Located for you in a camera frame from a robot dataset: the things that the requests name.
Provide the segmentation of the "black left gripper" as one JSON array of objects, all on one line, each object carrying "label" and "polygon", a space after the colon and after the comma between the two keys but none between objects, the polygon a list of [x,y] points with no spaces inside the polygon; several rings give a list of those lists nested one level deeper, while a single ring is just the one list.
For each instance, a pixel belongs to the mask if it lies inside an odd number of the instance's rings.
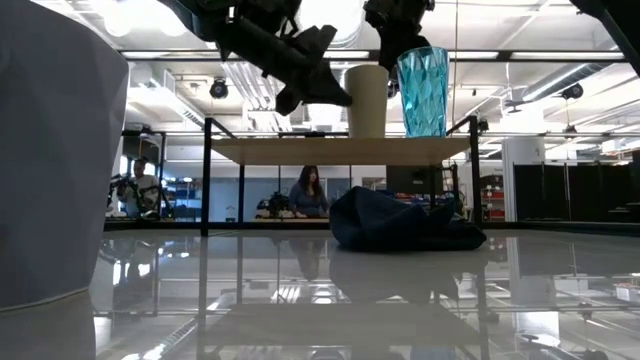
[{"label": "black left gripper", "polygon": [[324,54],[337,33],[331,25],[301,31],[302,0],[240,0],[225,34],[231,51],[284,84],[275,110],[288,115],[301,103],[349,107],[352,97],[332,74]]}]

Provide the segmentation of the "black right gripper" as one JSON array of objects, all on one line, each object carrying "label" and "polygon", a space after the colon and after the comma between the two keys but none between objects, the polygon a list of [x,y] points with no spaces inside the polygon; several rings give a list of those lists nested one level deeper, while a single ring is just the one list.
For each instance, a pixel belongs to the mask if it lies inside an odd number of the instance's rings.
[{"label": "black right gripper", "polygon": [[366,0],[363,10],[365,21],[379,34],[398,30],[412,34],[403,39],[397,34],[382,34],[378,63],[391,70],[402,49],[429,47],[430,42],[418,33],[421,21],[427,11],[433,11],[435,0]]}]

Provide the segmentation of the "beige cup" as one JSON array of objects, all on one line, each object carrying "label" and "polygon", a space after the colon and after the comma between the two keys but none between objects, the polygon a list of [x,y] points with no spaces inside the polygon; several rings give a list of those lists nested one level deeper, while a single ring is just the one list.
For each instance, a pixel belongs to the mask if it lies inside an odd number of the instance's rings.
[{"label": "beige cup", "polygon": [[345,90],[352,98],[347,108],[351,138],[383,138],[387,113],[388,71],[379,65],[364,64],[344,74]]}]

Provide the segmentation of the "blue faceted plastic tumbler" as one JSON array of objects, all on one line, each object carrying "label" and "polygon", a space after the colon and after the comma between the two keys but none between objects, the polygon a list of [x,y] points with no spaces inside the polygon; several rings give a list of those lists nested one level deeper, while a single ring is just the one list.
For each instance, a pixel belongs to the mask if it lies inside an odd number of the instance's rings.
[{"label": "blue faceted plastic tumbler", "polygon": [[408,138],[444,137],[448,109],[449,53],[425,46],[401,54],[397,75]]}]

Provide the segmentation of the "pale grey mug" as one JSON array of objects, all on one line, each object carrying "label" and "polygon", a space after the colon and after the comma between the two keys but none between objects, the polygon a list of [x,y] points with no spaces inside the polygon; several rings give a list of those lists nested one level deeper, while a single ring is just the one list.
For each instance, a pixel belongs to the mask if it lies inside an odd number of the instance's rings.
[{"label": "pale grey mug", "polygon": [[0,311],[88,288],[129,66],[32,0],[0,0]]}]

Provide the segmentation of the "wooden shelf with black legs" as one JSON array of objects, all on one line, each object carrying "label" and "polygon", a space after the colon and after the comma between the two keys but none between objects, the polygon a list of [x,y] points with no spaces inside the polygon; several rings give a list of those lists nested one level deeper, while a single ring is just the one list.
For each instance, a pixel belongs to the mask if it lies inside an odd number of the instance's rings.
[{"label": "wooden shelf with black legs", "polygon": [[212,151],[239,164],[239,180],[243,181],[247,165],[435,166],[469,150],[473,217],[475,224],[482,226],[477,118],[466,118],[464,123],[470,130],[470,135],[464,138],[456,138],[454,129],[450,129],[444,138],[350,138],[345,133],[310,137],[295,132],[279,133],[275,138],[238,138],[215,118],[207,117],[203,133],[200,234],[207,237],[211,229],[218,227],[209,221]]}]

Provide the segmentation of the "long ceiling light bar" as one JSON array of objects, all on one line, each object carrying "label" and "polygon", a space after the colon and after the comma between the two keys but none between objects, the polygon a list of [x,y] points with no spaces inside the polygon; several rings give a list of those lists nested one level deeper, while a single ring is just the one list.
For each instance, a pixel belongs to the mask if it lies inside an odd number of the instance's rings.
[{"label": "long ceiling light bar", "polygon": [[[128,61],[159,62],[220,62],[218,50],[119,50]],[[628,63],[624,54],[617,50],[606,51],[559,51],[559,50],[451,50],[453,61],[471,63]],[[328,50],[324,58],[332,62],[377,62],[378,50]]]}]

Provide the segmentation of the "person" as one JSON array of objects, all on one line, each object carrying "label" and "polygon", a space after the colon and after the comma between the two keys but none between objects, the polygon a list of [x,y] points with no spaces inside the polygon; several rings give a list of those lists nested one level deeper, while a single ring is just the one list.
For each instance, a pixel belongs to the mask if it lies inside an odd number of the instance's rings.
[{"label": "person", "polygon": [[305,165],[289,193],[289,209],[296,218],[327,218],[329,204],[320,184],[318,168]]},{"label": "person", "polygon": [[133,176],[131,179],[137,184],[138,213],[132,217],[144,215],[149,211],[156,211],[158,207],[160,182],[155,175],[145,173],[146,165],[146,158],[136,159],[133,164]]}]

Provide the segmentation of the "black monitor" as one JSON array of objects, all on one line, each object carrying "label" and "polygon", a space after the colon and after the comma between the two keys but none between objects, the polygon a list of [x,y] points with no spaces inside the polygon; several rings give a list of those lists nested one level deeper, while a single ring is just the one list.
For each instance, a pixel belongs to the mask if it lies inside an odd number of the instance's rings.
[{"label": "black monitor", "polygon": [[386,167],[386,188],[394,193],[428,194],[431,190],[431,169],[419,166]]}]

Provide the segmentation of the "dark navy cloth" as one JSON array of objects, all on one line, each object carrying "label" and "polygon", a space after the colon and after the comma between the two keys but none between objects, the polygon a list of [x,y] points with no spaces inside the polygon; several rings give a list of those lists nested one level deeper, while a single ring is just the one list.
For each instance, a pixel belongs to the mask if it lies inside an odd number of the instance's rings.
[{"label": "dark navy cloth", "polygon": [[428,210],[363,187],[331,205],[329,226],[342,248],[356,252],[471,251],[487,240],[451,202]]}]

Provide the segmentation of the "white column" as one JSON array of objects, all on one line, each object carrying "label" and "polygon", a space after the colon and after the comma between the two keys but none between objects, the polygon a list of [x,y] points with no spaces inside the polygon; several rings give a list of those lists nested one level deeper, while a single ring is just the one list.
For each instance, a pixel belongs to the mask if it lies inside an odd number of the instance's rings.
[{"label": "white column", "polygon": [[544,140],[540,137],[510,137],[502,141],[502,169],[504,185],[505,221],[519,220],[519,206],[539,190],[540,166],[546,155]]}]

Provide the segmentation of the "rack with red bins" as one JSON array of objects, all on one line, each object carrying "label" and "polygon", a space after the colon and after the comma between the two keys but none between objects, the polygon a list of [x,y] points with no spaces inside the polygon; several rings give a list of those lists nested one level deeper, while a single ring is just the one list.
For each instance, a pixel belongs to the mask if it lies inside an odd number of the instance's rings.
[{"label": "rack with red bins", "polygon": [[505,199],[502,175],[486,175],[480,178],[480,195],[485,222],[505,221]]}]

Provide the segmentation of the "black metal rack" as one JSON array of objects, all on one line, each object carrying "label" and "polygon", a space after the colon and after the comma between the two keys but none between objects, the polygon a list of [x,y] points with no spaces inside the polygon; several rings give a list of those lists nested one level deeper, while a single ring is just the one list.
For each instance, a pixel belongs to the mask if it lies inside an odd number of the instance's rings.
[{"label": "black metal rack", "polygon": [[149,211],[138,217],[144,220],[159,220],[164,215],[166,207],[165,196],[165,160],[167,134],[161,131],[153,131],[150,128],[142,130],[123,130],[121,134],[122,154],[120,162],[121,175],[131,178],[133,176],[133,164],[136,159],[146,158],[145,173],[155,175],[159,182],[159,200],[156,211]]}]

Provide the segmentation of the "silver ceiling duct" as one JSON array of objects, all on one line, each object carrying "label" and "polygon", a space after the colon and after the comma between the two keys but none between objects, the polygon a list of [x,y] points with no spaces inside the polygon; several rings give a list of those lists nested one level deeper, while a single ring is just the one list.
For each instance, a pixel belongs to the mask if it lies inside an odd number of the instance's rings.
[{"label": "silver ceiling duct", "polygon": [[526,86],[514,99],[505,100],[504,105],[506,107],[517,107],[537,102],[545,97],[559,93],[611,65],[611,62],[566,65],[542,80]]}]

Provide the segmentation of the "black metal table frame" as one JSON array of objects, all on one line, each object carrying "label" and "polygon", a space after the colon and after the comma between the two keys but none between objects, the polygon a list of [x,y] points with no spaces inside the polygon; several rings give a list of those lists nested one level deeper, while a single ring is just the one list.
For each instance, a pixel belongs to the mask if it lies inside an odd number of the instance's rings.
[{"label": "black metal table frame", "polygon": [[[639,223],[602,223],[602,222],[548,222],[548,221],[522,221],[522,222],[489,222],[482,223],[484,230],[536,230],[552,232],[569,232],[600,234],[614,236],[640,237]],[[128,231],[128,230],[201,230],[202,224],[197,222],[172,222],[172,221],[106,221],[104,231]],[[329,230],[327,219],[313,219],[303,221],[301,219],[288,219],[277,221],[273,219],[258,219],[257,221],[237,222],[209,222],[207,230]]]}]

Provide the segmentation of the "black partition wall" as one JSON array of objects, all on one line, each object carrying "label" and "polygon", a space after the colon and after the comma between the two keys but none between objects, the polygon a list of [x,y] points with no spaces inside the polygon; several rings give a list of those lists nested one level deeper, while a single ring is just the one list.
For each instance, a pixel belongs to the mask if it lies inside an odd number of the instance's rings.
[{"label": "black partition wall", "polygon": [[520,221],[640,223],[640,170],[630,164],[540,166]]}]

